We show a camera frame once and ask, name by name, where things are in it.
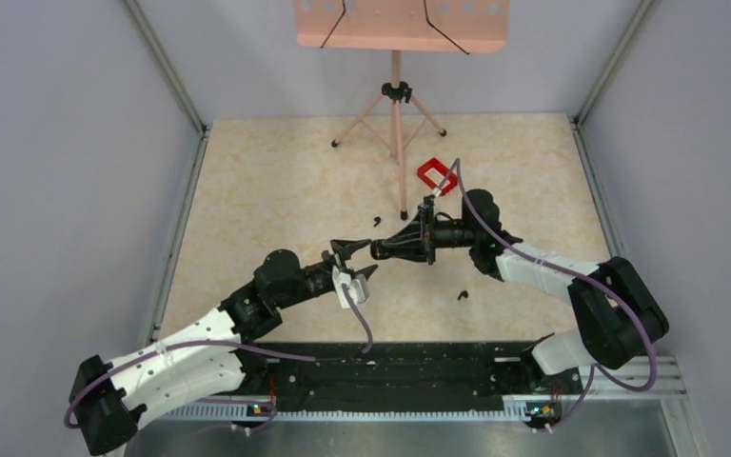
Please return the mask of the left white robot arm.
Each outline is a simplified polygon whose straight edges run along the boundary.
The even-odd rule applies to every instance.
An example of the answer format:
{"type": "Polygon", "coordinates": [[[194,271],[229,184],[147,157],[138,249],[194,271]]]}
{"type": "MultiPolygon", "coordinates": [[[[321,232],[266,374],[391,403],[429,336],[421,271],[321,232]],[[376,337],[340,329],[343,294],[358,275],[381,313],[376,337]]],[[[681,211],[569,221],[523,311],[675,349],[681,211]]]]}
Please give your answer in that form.
{"type": "Polygon", "coordinates": [[[310,363],[314,357],[256,346],[283,322],[282,310],[327,293],[355,309],[368,296],[374,266],[347,266],[370,240],[333,240],[319,262],[302,266],[276,249],[251,280],[195,322],[130,354],[94,355],[75,375],[63,424],[81,433],[89,454],[108,454],[171,411],[221,392],[255,393],[267,381],[267,360],[310,363]]]}

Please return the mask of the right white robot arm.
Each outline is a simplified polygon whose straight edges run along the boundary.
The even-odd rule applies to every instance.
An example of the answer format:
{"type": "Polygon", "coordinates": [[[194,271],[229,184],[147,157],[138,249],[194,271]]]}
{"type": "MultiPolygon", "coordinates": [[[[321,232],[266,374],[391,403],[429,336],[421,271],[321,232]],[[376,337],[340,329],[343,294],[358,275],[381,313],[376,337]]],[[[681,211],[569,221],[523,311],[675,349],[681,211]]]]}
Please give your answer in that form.
{"type": "Polygon", "coordinates": [[[628,260],[576,261],[537,249],[502,228],[500,209],[485,189],[465,194],[458,219],[439,215],[427,196],[415,217],[397,234],[374,241],[370,253],[375,260],[432,265],[440,248],[467,248],[480,273],[534,288],[572,308],[575,328],[544,336],[521,356],[520,378],[533,392],[547,391],[572,368],[620,368],[670,329],[628,260]]]}

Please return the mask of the black earbud charging case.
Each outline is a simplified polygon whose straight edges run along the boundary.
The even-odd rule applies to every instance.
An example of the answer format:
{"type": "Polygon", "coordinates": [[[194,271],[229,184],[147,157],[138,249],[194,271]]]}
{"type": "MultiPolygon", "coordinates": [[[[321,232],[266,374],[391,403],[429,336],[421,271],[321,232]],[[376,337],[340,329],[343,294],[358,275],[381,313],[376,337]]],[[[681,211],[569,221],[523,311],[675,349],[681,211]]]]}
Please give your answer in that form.
{"type": "Polygon", "coordinates": [[[383,240],[373,240],[370,244],[370,255],[374,260],[386,260],[390,258],[390,253],[386,249],[383,240]]]}

